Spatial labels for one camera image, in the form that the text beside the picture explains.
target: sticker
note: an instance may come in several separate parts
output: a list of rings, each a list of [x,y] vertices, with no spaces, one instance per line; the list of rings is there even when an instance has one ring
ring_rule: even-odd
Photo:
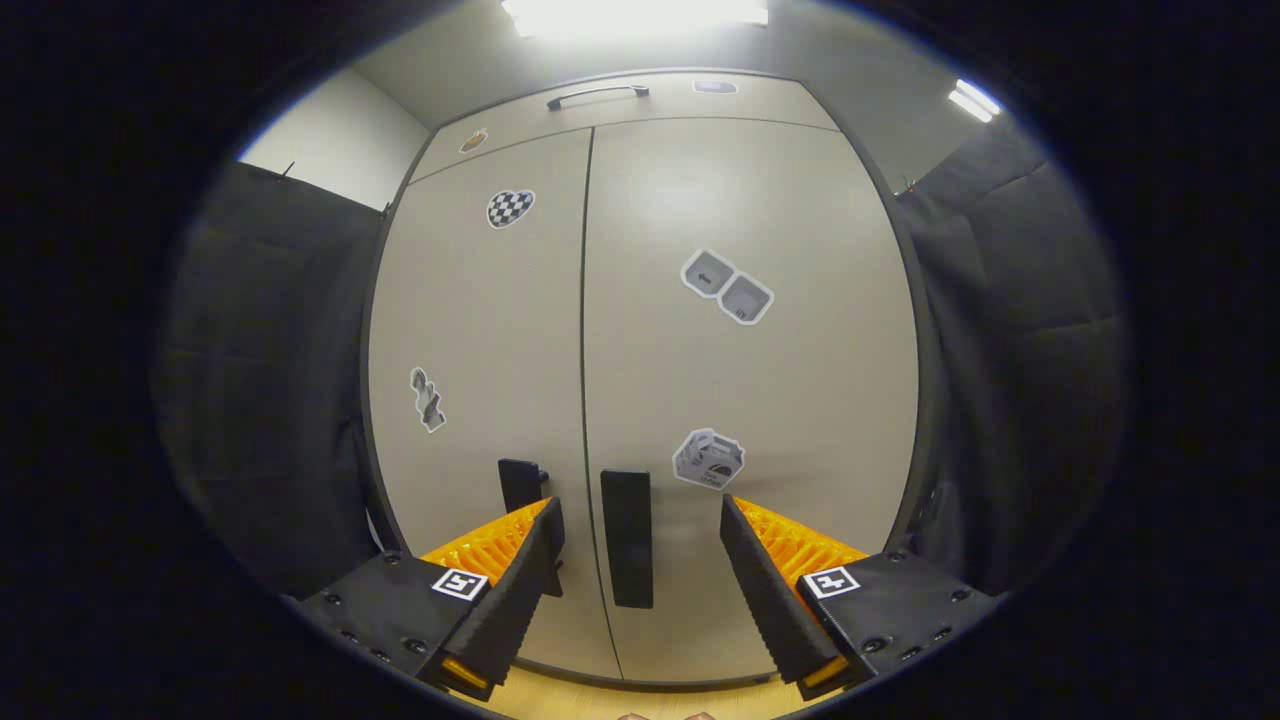
[[[470,602],[480,593],[480,588],[486,584],[489,584],[489,578],[485,575],[476,575],[475,573],[449,568],[448,573],[440,575],[439,580],[435,580],[431,589]]]
[[[773,291],[746,273],[730,281],[719,296],[721,310],[744,325],[754,325],[773,305]]]
[[[732,82],[718,79],[695,79],[694,92],[710,92],[713,95],[735,95],[737,86]]]
[[[680,279],[703,297],[716,297],[733,277],[733,264],[710,250],[699,249],[680,269]]]
[[[861,587],[858,584],[858,580],[849,574],[849,570],[845,570],[844,566],[832,568],[820,573],[810,573],[804,575],[804,582],[809,583],[809,589],[813,591],[814,597],[818,600]]]
[[[714,491],[724,489],[746,465],[746,451],[737,441],[703,428],[689,433],[671,456],[671,471],[677,480]]]
[[[417,410],[417,419],[426,428],[426,432],[434,433],[444,427],[444,410],[440,409],[440,401],[444,398],[435,392],[435,383],[426,380],[426,372],[421,368],[413,368],[413,372],[408,374],[408,384],[417,395],[413,407]]]
[[[471,137],[462,143],[462,147],[458,147],[458,152],[462,152],[463,155],[471,152],[476,147],[480,147],[480,145],[483,145],[486,140],[489,140],[489,128],[480,128],[471,133]]]
[[[489,199],[489,227],[502,229],[529,214],[534,206],[534,191],[503,190]]]
[[[680,282],[701,297],[716,299],[721,310],[742,325],[759,323],[773,305],[772,290],[705,247],[680,268]]]

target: cabinet door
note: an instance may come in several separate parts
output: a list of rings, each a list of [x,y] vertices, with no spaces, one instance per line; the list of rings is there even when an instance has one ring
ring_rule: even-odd
[[[596,128],[584,286],[600,571],[628,680],[774,671],[719,541],[721,492],[672,455],[714,428],[727,492],[882,550],[915,430],[915,325],[883,204],[838,132],[736,119]],[[740,324],[681,281],[709,249],[773,292]],[[618,607],[600,470],[652,474],[653,609]]]
[[[617,676],[591,544],[582,452],[580,274],[590,131],[492,152],[408,187],[387,237],[369,333],[378,462],[408,547],[504,512],[498,460],[538,462],[562,501],[563,597],[543,596],[520,656]],[[494,229],[489,200],[532,191]],[[428,432],[422,368],[444,424]]]

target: black door handle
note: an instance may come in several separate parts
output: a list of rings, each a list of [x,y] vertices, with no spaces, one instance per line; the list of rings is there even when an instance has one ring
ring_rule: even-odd
[[[498,461],[498,480],[502,482],[502,503],[507,512],[515,512],[526,505],[532,505],[543,498],[543,483],[550,479],[545,470],[538,468],[538,462],[529,460],[508,460],[503,457]],[[556,570],[562,564],[557,562],[552,569],[550,578],[547,579],[544,594],[552,597],[564,597],[564,589],[559,584],[559,575]]]
[[[590,90],[579,90],[577,92],[570,92],[568,95],[561,95],[559,97],[552,97],[547,102],[548,110],[559,110],[561,100],[568,100],[570,97],[577,97],[579,95],[586,95],[589,92],[604,92],[605,90],[634,90],[636,97],[645,97],[649,95],[649,88],[644,85],[611,85],[609,87],[593,87]]]
[[[609,552],[613,603],[653,609],[653,519],[649,473],[600,473],[604,544]]]

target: wooden floor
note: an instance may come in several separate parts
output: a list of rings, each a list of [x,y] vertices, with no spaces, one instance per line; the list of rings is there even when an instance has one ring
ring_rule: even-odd
[[[795,685],[777,675],[767,683],[716,691],[613,689],[572,683],[522,667],[512,667],[504,685],[494,688],[489,702],[471,701],[517,720],[617,720],[630,714],[648,720],[685,720],[707,712],[716,720],[772,720],[814,705],[800,700]]]

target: ceiling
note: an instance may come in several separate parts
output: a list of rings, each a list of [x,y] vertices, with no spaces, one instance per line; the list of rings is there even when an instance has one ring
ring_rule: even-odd
[[[804,82],[847,119],[895,191],[982,127],[947,100],[957,73],[941,59],[865,15],[813,0],[771,0],[765,28],[627,42],[521,38],[499,0],[466,0],[360,59],[356,72],[434,128],[567,81],[673,67]]]

